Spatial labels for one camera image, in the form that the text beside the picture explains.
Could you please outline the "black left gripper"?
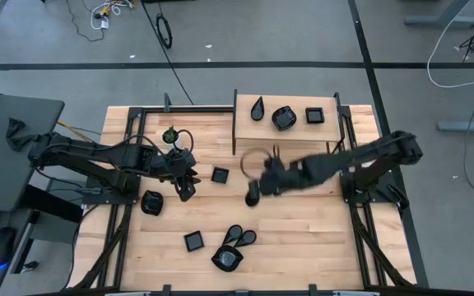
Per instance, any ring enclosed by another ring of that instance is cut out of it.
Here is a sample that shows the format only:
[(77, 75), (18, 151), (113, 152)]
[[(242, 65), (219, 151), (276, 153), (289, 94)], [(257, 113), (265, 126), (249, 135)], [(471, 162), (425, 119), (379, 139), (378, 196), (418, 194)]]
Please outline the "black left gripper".
[(188, 201), (195, 193), (195, 185), (201, 180), (196, 178), (198, 172), (194, 169), (197, 164), (193, 153), (187, 149), (173, 149), (166, 155), (170, 169), (169, 181), (174, 185), (176, 193), (182, 202)]

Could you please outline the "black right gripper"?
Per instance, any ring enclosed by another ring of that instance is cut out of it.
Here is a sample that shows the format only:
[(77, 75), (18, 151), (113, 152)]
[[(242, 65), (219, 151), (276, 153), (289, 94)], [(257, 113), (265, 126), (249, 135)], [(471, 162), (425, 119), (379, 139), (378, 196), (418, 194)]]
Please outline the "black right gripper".
[(286, 169), (279, 158), (269, 158), (264, 161), (264, 167), (259, 181), (249, 181), (253, 198), (259, 198), (261, 193), (264, 196), (278, 196), (288, 190), (301, 188), (303, 178), (297, 161), (291, 161)]

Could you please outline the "black round bowl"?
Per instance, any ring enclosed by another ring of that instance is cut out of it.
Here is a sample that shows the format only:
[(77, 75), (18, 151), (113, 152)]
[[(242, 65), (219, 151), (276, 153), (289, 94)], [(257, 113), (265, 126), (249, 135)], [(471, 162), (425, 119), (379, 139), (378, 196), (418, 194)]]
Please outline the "black round bowl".
[(297, 116), (290, 106), (283, 106), (272, 114), (272, 122), (278, 131), (285, 131), (295, 125)]

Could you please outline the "black teardrop mini plate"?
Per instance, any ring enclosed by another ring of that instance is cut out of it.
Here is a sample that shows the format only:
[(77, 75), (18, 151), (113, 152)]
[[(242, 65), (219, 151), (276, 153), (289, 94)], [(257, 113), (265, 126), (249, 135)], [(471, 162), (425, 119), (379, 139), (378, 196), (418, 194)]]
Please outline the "black teardrop mini plate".
[(222, 244), (226, 245), (228, 243), (232, 243), (238, 240), (239, 237), (242, 235), (242, 233), (243, 233), (243, 229), (240, 225), (238, 224), (231, 225), (225, 234)]
[(254, 121), (261, 121), (264, 117), (264, 113), (263, 97), (260, 96), (250, 109), (250, 117)]
[(240, 237), (237, 239), (234, 247), (244, 247), (252, 245), (257, 240), (257, 234), (253, 230), (244, 231)]

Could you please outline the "black square mini plate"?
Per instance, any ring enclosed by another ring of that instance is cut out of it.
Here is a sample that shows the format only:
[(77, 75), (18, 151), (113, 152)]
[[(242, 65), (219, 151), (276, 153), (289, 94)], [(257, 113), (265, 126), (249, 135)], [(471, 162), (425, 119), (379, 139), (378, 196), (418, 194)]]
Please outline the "black square mini plate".
[(305, 116), (308, 124), (321, 124), (325, 122), (324, 112), (321, 107), (306, 108)]
[(214, 183), (226, 184), (229, 173), (228, 169), (215, 167), (212, 171), (211, 180)]
[(202, 234), (199, 230), (184, 235), (184, 241), (188, 252), (193, 252), (204, 247)]

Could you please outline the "white plant pot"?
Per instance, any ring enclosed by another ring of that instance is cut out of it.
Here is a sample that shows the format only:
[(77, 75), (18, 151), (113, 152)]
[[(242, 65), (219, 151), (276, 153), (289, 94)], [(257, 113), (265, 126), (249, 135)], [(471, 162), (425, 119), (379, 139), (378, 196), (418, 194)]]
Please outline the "white plant pot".
[(183, 144), (180, 139), (179, 133), (175, 130), (165, 131), (162, 134), (162, 141), (165, 147), (169, 150), (172, 150), (172, 149), (182, 150), (183, 149)]

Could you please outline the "small green plant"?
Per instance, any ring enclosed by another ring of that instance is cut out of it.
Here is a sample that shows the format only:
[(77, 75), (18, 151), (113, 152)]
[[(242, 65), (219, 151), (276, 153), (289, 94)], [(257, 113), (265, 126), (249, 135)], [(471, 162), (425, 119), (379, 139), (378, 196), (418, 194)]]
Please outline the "small green plant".
[(162, 134), (162, 141), (166, 144), (174, 144), (179, 139), (179, 132), (173, 126)]

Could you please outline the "wooden shelf with black legs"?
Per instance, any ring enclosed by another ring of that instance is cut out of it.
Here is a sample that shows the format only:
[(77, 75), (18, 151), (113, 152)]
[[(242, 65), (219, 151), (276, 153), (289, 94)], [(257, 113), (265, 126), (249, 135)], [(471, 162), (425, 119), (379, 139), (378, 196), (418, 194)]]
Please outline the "wooden shelf with black legs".
[[(264, 115), (259, 121), (251, 118), (252, 108), (261, 99)], [(280, 108), (289, 107), (296, 122), (285, 131), (278, 130), (272, 115)], [(307, 109), (321, 109), (323, 123), (307, 123)], [(239, 140), (247, 141), (310, 141), (339, 142), (344, 137), (341, 123), (341, 101), (336, 92), (327, 96), (246, 95), (234, 91), (232, 118), (232, 153)]]

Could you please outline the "grey desk base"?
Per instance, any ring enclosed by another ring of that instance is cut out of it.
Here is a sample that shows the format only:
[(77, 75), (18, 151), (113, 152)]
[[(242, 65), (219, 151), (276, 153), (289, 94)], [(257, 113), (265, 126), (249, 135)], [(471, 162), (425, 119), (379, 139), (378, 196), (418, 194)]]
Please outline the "grey desk base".
[(83, 216), (82, 195), (75, 188), (50, 181), (45, 189), (28, 185), (14, 213), (17, 215), (16, 246), (9, 271), (20, 274), (38, 263), (30, 251), (39, 242), (73, 245), (74, 234)]

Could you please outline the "black crumpled object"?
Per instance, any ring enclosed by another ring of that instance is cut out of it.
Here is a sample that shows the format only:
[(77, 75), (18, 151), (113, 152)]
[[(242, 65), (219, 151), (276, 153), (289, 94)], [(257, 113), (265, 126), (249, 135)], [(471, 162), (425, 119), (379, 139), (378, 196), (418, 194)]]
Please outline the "black crumpled object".
[(25, 128), (26, 124), (19, 119), (9, 118), (8, 127), (6, 132), (6, 138), (12, 138), (16, 135), (21, 129)]
[(15, 152), (21, 152), (22, 149), (34, 139), (35, 139), (35, 135), (7, 138), (7, 144)]

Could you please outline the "black computer mouse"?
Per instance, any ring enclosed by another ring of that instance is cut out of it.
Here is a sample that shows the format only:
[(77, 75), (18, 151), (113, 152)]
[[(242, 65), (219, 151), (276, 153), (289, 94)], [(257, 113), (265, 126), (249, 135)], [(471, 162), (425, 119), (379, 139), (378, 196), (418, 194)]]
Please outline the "black computer mouse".
[(0, 266), (4, 266), (11, 260), (15, 239), (14, 228), (7, 226), (0, 229)]

